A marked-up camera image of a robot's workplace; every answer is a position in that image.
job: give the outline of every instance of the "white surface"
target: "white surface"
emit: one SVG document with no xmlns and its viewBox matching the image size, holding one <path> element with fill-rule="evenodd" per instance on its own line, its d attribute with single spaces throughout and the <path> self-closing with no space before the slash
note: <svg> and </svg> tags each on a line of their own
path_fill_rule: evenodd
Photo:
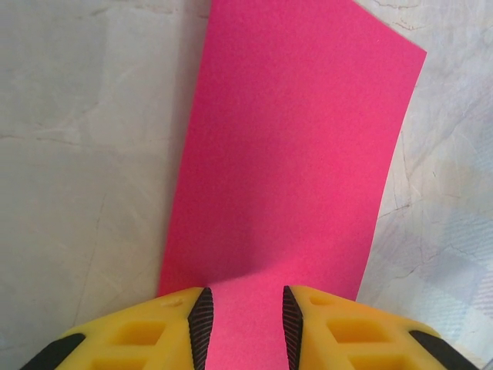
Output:
<svg viewBox="0 0 493 370">
<path fill-rule="evenodd" d="M 493 2 L 361 0 L 428 51 L 359 300 L 493 357 Z M 151 298 L 203 0 L 0 4 L 0 368 Z"/>
</svg>

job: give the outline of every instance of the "floor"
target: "floor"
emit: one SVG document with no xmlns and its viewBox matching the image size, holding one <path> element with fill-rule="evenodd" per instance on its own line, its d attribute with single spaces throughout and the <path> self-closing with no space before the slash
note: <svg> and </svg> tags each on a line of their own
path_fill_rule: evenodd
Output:
<svg viewBox="0 0 493 370">
<path fill-rule="evenodd" d="M 428 57 L 358 300 L 485 363 L 493 2 L 359 2 Z M 67 328 L 154 295 L 210 2 L 0 6 L 0 368 L 18 368 Z"/>
</svg>

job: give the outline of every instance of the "black grip strip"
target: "black grip strip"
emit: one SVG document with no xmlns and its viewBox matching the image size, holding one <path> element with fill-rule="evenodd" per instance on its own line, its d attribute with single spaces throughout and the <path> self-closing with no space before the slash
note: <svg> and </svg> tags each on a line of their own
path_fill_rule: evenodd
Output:
<svg viewBox="0 0 493 370">
<path fill-rule="evenodd" d="M 72 334 L 44 347 L 21 370 L 55 370 L 86 339 L 82 333 Z"/>
<path fill-rule="evenodd" d="M 449 345 L 442 338 L 429 335 L 419 330 L 409 331 L 409 334 L 430 355 L 435 357 L 447 370 L 478 370 L 469 360 Z"/>
<path fill-rule="evenodd" d="M 205 370 L 210 333 L 213 330 L 213 292 L 204 288 L 188 316 L 190 343 L 192 344 L 193 368 Z"/>
<path fill-rule="evenodd" d="M 283 290 L 283 328 L 290 370 L 298 370 L 300 367 L 301 335 L 303 334 L 303 313 L 288 286 L 284 287 Z"/>
</svg>

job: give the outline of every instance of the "pink paper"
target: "pink paper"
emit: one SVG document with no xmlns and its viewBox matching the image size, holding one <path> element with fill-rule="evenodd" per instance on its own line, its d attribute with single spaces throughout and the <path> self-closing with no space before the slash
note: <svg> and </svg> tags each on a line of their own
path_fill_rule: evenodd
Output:
<svg viewBox="0 0 493 370">
<path fill-rule="evenodd" d="M 355 298 L 425 53 L 348 0 L 216 0 L 160 294 L 210 286 L 207 368 L 288 369 L 285 284 Z"/>
</svg>

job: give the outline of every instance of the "yellow plastic object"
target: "yellow plastic object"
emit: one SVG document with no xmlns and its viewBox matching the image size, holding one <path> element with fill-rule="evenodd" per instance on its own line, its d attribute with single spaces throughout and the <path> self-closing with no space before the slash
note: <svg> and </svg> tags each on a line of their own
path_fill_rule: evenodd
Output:
<svg viewBox="0 0 493 370">
<path fill-rule="evenodd" d="M 422 323 L 312 288 L 290 287 L 303 315 L 299 370 L 444 370 L 410 335 Z"/>
<path fill-rule="evenodd" d="M 193 370 L 187 318 L 202 288 L 178 291 L 72 328 L 86 339 L 57 370 Z"/>
</svg>

